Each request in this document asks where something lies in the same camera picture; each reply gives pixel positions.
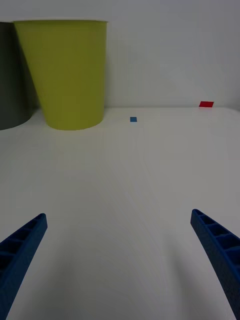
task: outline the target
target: plastic bin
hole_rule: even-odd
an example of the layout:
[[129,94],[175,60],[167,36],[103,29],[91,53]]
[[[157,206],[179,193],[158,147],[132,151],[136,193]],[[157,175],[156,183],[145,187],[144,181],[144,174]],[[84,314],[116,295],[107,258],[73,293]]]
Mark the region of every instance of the plastic bin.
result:
[[85,129],[104,116],[106,21],[15,21],[47,124]]
[[0,22],[0,130],[21,125],[30,117],[14,24]]

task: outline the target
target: white wall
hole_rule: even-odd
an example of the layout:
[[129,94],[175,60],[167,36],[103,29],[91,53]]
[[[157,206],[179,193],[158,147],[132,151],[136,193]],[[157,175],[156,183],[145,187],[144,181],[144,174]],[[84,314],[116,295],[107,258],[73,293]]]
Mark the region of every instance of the white wall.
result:
[[0,19],[108,20],[106,105],[235,106],[239,0],[2,0]]

